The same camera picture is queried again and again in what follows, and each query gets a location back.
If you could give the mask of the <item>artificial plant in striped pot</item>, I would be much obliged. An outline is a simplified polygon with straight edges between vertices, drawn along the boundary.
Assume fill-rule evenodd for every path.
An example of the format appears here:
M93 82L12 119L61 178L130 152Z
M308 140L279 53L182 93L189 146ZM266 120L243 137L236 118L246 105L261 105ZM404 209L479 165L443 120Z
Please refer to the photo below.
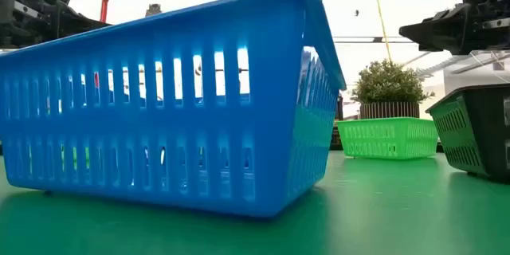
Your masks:
M423 81L414 69L388 59L372 61L359 72L351 98L359 103L361 120L418 118L420 103L435 97L423 90Z

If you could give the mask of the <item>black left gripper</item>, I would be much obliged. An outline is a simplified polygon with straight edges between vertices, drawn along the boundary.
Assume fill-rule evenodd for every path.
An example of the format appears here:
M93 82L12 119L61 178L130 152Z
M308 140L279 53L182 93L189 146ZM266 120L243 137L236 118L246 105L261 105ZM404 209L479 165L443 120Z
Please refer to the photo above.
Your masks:
M0 49L19 49L109 26L57 2L0 0Z

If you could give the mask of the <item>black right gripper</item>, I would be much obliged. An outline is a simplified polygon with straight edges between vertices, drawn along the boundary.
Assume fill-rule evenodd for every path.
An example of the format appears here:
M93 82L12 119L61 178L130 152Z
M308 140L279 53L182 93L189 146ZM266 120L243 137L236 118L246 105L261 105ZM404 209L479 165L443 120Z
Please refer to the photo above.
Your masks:
M463 42L463 34L446 33L464 28L471 9L470 4L456 4L422 22L400 27L399 34L416 43L422 52L469 54L473 50L510 50L510 2L473 4L472 47Z

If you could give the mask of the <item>blue slotted plastic basket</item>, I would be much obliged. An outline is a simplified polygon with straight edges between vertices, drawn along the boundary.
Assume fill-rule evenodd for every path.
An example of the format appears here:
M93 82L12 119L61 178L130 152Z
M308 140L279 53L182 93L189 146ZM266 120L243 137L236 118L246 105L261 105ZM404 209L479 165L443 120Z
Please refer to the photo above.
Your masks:
M272 217L324 177L345 87L323 0L218 0L34 45L0 55L6 177Z

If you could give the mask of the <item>black slotted plastic basket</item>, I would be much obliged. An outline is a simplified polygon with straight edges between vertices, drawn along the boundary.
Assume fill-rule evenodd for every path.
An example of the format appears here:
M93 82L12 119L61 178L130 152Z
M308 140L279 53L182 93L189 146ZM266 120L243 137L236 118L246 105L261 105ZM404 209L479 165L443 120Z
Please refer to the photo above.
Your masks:
M510 182L510 84L457 88L429 107L448 164Z

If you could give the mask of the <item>light green plastic basket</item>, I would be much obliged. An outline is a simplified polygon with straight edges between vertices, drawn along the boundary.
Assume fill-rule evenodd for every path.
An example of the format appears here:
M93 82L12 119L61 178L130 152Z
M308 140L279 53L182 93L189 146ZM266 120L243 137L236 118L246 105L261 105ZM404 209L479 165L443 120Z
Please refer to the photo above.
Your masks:
M411 117L343 120L336 126L347 156L409 160L436 153L438 134L432 120Z
M78 160L78 153L77 148L73 147L71 152L67 152L66 148L63 144L60 145L60 159L61 159L61 170L65 171L66 169L66 158L68 155L71 155L71 158L73 160L73 169L77 170L77 160ZM90 150L89 147L84 148L84 158L85 158L85 167L87 170L90 169Z

